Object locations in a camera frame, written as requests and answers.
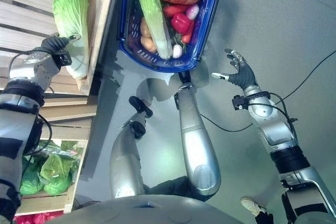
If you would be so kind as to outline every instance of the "person's leg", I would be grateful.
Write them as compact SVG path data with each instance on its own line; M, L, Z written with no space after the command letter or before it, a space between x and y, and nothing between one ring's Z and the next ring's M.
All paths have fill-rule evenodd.
M266 207L248 197L241 198L240 203L255 216L257 224L274 224L273 215L268 214Z

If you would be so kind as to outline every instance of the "carrot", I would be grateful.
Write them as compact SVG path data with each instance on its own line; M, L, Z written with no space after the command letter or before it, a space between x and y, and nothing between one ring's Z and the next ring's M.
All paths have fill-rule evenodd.
M191 36L193 34L193 31L194 31L194 25L195 25L195 21L192 20L191 24L190 24L190 27L187 31L187 33L185 35L182 36L182 42L185 43L185 44L189 44L190 43L190 40L191 40Z

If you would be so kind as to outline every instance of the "red bell pepper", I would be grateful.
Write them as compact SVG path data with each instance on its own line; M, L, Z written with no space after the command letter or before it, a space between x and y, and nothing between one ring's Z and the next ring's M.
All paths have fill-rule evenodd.
M191 24L190 24L190 27L188 29L188 32L186 35L183 35L182 36L182 42L185 43L185 44L189 44L190 43L190 40L191 40L191 36L193 34L193 31L194 31L194 25L195 25L195 21L191 21Z
M172 27L178 33L185 35L191 25L191 20L182 13L175 14L171 21Z
M187 5L171 5L163 8L164 16L173 17L175 14L184 13L189 6Z

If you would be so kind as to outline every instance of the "wire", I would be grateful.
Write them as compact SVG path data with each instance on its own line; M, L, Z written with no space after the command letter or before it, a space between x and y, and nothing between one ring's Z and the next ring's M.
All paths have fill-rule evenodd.
M55 93L55 91L53 90L51 86L49 86L48 88L52 91L53 94Z
M52 136L53 136L53 130L52 130L52 128L51 128L50 123L49 123L43 116L41 116L40 114L39 114L38 116L39 116L39 117L46 123L46 125L48 126L48 128L49 128L49 138L48 138L48 140L47 140L47 143L46 143L42 148L38 149L37 151L28 153L27 155L34 155L34 154L37 154L37 153L41 152L45 147L48 146L48 144L51 142L51 138L52 138Z
M8 78L9 78L9 76L10 76L11 69L12 69L12 65L13 65L14 60L15 60L17 57L19 57L20 55L29 55L29 54L31 54L32 52L45 52L45 53L47 53L47 54L50 54L50 51L48 51L48 50L42 50L41 48L33 49L33 50L30 50L30 51L22 51L22 52L20 52L19 54L17 54L16 56L14 56L14 57L11 59L10 63L9 63L9 67L8 67Z
M320 61L320 63L318 63L316 65L316 67L313 68L313 70L310 71L310 73L307 75L307 77L292 91L290 92L288 95L286 95L284 97L284 99L289 98L292 94L294 94L307 80L308 78L311 76L312 73L314 73L314 71L325 61L327 60L329 57L331 57L334 53L336 53L336 50L334 52L332 52L331 54L329 54L328 56L326 56L323 60Z
M288 95L286 95L284 98L281 98L281 96L279 96L278 94L275 94L275 93L270 93L270 94L272 94L272 95L275 95L276 97L278 97L279 98L279 101L276 103L276 104L278 104L278 103L282 103L282 106L283 106L283 108L284 108L284 113L286 113L287 115L288 115L288 113L287 113L287 108L286 108L286 105L285 105L285 103L284 103L284 99L286 99L286 98L289 98L292 94L294 94L299 88L301 88L301 86L308 80L308 78L314 73L314 71L324 62L324 61L326 61L328 58L330 58L334 53L336 53L336 50L334 51L334 52L332 52L331 54L329 54L328 56L326 56L324 59L322 59L314 68L313 68L313 70L311 70L310 71L310 73L307 75L307 77L292 91L292 92L290 92ZM215 126L217 126L218 128L220 128L221 130L223 130L223 131L226 131L226 132L240 132L240 131L243 131L243 130L245 130L245 129L247 129L247 128L249 128L250 126L252 126L252 124L250 124L250 125L248 125L248 126L246 126L246 127L244 127L244 128L242 128L242 129L240 129L240 130L235 130L235 131L232 131L232 130L228 130L228 129L225 129L225 128L223 128L223 127L221 127L221 126L219 126L218 124L216 124L214 121L212 121L212 120L210 120L209 118L207 118L206 116L204 116L204 115L202 115L201 114L201 116L202 117L204 117L205 119L207 119L209 122L211 122L211 123L213 123ZM291 127L291 130L292 130L292 132L293 132L293 135L295 135L295 138L297 137L296 136L296 131L295 131L295 128L294 128L294 126L293 126L293 124L292 124L292 121L291 121L291 119L290 119L290 124L289 124L289 126Z
M33 156L30 156L30 157L29 157L28 163L27 163L26 167L23 169L22 176L25 175L25 172L26 172L26 170L27 170L27 168L28 168L28 165L29 165L30 161L32 161L32 157L33 157Z
M250 124L250 125L246 126L245 128L240 129L240 130L232 131L232 130L228 130L228 129L225 129L225 128L219 126L217 123L215 123L215 122L212 121L211 119L207 118L207 117L206 117L205 115L203 115L203 114L201 114L201 116L204 117L205 119L207 119L209 122L211 122L211 123L214 124L215 126L217 126L218 128L220 128L221 130L226 131L226 132L240 132L240 131L243 131L243 130L249 128L250 126L252 126L252 124Z

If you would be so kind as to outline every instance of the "lettuce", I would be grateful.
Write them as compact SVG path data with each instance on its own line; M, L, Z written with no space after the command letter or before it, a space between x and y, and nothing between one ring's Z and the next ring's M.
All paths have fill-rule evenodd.
M52 7L60 37L79 34L81 38L66 47L72 65L67 70L75 79L87 75L89 66L88 12L89 0L54 0Z
M160 0L139 0L143 16L151 32L152 39L162 59L169 59L173 54L172 44L163 16Z

